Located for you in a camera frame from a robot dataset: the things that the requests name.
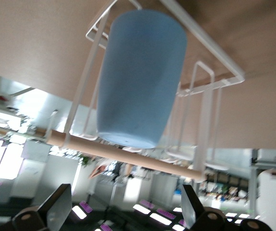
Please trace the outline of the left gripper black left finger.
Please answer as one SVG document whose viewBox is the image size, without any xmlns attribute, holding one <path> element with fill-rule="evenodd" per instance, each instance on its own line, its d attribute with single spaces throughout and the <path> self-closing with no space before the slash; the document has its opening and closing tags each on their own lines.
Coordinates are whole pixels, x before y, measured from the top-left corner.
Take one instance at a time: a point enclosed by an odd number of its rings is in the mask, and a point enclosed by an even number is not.
<svg viewBox="0 0 276 231">
<path fill-rule="evenodd" d="M 61 184 L 40 206 L 18 213 L 12 224 L 16 231 L 58 231 L 71 210 L 71 185 Z"/>
</svg>

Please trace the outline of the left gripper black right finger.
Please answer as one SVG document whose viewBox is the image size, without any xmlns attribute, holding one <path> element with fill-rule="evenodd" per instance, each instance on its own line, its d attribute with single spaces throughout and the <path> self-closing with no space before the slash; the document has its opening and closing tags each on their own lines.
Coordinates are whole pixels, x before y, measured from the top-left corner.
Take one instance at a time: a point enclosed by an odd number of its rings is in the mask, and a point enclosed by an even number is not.
<svg viewBox="0 0 276 231">
<path fill-rule="evenodd" d="M 182 185 L 181 209 L 187 229 L 191 231 L 223 231 L 226 217 L 219 209 L 204 207 L 191 185 Z"/>
</svg>

